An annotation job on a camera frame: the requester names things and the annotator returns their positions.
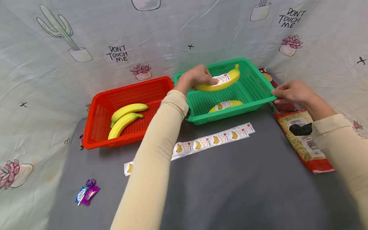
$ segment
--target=hand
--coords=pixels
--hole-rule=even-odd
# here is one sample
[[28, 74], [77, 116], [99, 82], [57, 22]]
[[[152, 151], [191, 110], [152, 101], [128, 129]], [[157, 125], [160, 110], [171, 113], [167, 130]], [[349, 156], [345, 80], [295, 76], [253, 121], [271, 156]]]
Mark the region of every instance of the hand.
[[280, 97], [275, 104], [296, 103], [301, 106], [309, 100], [317, 96], [308, 86], [301, 80], [292, 80], [279, 85], [275, 90], [271, 91], [276, 97]]
[[193, 85], [216, 85], [217, 80], [212, 79], [207, 67], [203, 64], [188, 70], [182, 76], [180, 76], [178, 82], [176, 83], [174, 89], [187, 95], [190, 88], [194, 89]]
[[181, 77], [189, 78], [192, 85], [216, 85], [217, 80], [212, 79], [207, 67], [203, 64], [197, 65], [196, 67], [185, 72]]

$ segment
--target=red box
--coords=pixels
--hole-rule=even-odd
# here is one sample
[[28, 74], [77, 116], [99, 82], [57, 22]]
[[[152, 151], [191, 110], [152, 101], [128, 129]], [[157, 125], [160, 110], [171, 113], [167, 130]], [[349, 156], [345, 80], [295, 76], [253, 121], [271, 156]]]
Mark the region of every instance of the red box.
[[[115, 148], [141, 141], [162, 99], [173, 88], [174, 85], [169, 77], [160, 77], [97, 94], [89, 108], [83, 146], [86, 149]], [[148, 106], [148, 110], [139, 112], [144, 117], [128, 125], [120, 137], [108, 140], [111, 116], [121, 107], [133, 103], [143, 103]]]

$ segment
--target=pink flower drawing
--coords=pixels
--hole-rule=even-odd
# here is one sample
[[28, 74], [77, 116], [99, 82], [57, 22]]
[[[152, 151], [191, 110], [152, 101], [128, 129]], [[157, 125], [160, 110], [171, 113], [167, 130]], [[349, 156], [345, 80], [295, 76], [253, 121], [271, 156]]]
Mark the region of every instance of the pink flower drawing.
[[132, 70], [130, 70], [130, 72], [133, 72], [138, 80], [144, 81], [152, 77], [150, 72], [151, 69], [152, 68], [149, 65], [137, 64]]
[[282, 40], [279, 51], [286, 56], [291, 57], [295, 54], [297, 49], [302, 48], [300, 38], [297, 34], [290, 35]]
[[364, 127], [356, 120], [354, 120], [353, 127], [357, 130], [362, 130]]
[[8, 189], [14, 182], [14, 178], [20, 170], [19, 161], [15, 159], [13, 162], [7, 161], [4, 167], [0, 167], [0, 189]]

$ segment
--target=plastic basket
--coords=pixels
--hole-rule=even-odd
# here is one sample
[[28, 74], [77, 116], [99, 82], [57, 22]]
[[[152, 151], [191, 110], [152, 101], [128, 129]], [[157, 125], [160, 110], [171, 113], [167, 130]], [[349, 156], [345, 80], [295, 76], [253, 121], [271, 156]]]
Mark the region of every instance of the plastic basket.
[[[225, 74], [239, 64], [240, 78], [226, 89], [215, 92], [190, 90], [188, 104], [191, 114], [187, 118], [195, 125], [232, 117], [258, 109], [261, 105], [277, 98], [271, 94], [274, 87], [262, 73], [247, 59], [239, 58], [207, 66], [212, 76]], [[175, 75], [175, 84], [184, 72]], [[227, 100], [239, 100], [243, 105], [208, 113], [216, 104]]]
[[[169, 77], [161, 77], [97, 94], [89, 108], [83, 146], [86, 149], [115, 148], [141, 141], [162, 99], [173, 87]], [[120, 137], [108, 140], [113, 113], [133, 103], [143, 103], [148, 106], [148, 110], [139, 112], [144, 117], [128, 125]]]

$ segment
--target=human arm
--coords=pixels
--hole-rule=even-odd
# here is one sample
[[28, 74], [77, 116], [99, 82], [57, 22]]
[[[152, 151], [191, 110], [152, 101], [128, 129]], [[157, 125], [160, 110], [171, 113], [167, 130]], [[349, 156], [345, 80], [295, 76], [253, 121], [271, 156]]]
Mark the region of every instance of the human arm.
[[188, 112], [186, 94], [195, 82], [210, 78], [202, 75], [202, 69], [188, 71], [162, 100], [134, 158], [134, 169], [111, 230], [160, 228], [171, 156], [180, 124]]
[[343, 178], [368, 229], [368, 140], [299, 80], [282, 84], [272, 94], [283, 97], [275, 103], [298, 103], [309, 112], [314, 120], [313, 140]]

